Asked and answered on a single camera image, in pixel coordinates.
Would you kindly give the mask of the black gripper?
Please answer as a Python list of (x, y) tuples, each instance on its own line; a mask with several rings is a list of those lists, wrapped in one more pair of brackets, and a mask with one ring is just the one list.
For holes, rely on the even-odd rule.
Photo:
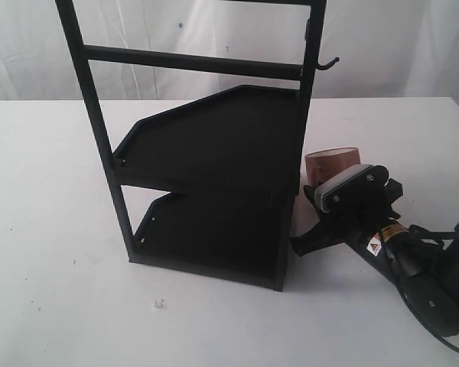
[(321, 212), (321, 221), (306, 233), (290, 238), (297, 256), (343, 242), (396, 287), (421, 273), (416, 252), (420, 241), (399, 224), (399, 214), (392, 208), (403, 195), (400, 182), (388, 179), (380, 191), (332, 213), (325, 213), (321, 187), (304, 185), (303, 191), (314, 209)]

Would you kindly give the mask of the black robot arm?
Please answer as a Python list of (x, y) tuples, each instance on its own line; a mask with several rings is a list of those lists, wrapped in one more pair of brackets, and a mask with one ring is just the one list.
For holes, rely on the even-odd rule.
[(395, 286), (417, 320), (439, 337), (459, 334), (459, 223), (451, 232), (404, 227), (392, 205), (402, 185), (391, 179), (381, 188), (361, 187), (352, 202), (291, 239), (299, 256), (346, 244)]

